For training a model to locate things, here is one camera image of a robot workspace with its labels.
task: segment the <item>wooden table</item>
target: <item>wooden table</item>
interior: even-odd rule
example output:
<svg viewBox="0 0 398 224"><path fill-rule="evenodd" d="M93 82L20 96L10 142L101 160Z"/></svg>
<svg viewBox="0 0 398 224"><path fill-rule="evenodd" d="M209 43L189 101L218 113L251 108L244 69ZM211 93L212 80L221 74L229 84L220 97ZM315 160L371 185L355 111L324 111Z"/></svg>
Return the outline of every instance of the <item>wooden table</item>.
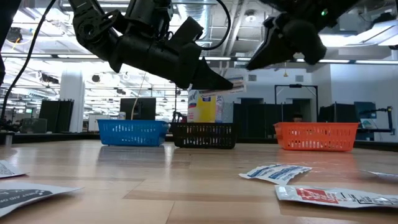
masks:
<svg viewBox="0 0 398 224"><path fill-rule="evenodd" d="M395 152L294 152L278 145L238 144L235 150L102 146L65 141L0 148L0 159L30 172L1 182L83 190L15 210L2 224L252 224L398 223L398 210L350 210L279 202L274 184L238 176L275 163L313 167L291 185L341 187L398 195L398 180L362 172L398 173Z"/></svg>

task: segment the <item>person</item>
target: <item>person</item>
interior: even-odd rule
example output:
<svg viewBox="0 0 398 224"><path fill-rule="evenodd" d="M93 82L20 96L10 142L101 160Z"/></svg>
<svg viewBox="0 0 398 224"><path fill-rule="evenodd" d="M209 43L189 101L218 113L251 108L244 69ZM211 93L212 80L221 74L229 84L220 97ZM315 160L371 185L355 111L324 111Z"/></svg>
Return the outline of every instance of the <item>person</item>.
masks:
<svg viewBox="0 0 398 224"><path fill-rule="evenodd" d="M295 113L293 115L293 122L302 122L303 121L303 115L300 113Z"/></svg>

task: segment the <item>wire basket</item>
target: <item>wire basket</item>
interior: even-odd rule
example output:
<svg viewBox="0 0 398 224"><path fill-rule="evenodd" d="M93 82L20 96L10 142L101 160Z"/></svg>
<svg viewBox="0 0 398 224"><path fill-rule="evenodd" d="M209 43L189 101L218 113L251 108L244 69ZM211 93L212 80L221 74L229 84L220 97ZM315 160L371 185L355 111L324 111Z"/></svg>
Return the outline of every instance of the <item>wire basket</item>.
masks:
<svg viewBox="0 0 398 224"><path fill-rule="evenodd" d="M233 149L236 143L232 123L172 123L172 131L178 147Z"/></svg>
<svg viewBox="0 0 398 224"><path fill-rule="evenodd" d="M278 144L286 150L351 151L358 123L277 123Z"/></svg>
<svg viewBox="0 0 398 224"><path fill-rule="evenodd" d="M159 146L169 125L164 121L99 119L101 142L113 146Z"/></svg>

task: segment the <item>pillar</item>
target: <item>pillar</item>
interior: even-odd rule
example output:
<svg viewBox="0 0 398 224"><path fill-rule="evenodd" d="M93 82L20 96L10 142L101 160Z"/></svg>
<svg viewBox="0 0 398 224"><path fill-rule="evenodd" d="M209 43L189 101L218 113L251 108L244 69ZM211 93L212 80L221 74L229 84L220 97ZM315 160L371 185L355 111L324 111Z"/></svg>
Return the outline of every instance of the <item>pillar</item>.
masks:
<svg viewBox="0 0 398 224"><path fill-rule="evenodd" d="M85 105L85 80L79 64L69 64L62 72L60 100L73 100L73 110L69 126L72 133L83 131L83 113Z"/></svg>

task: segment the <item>orange basket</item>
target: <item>orange basket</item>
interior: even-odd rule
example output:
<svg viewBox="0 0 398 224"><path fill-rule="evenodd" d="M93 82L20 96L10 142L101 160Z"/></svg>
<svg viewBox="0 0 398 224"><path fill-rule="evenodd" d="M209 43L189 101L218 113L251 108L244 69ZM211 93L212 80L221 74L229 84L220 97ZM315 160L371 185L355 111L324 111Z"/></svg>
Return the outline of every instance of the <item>orange basket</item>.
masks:
<svg viewBox="0 0 398 224"><path fill-rule="evenodd" d="M286 150L351 151L358 123L274 124L278 144Z"/></svg>

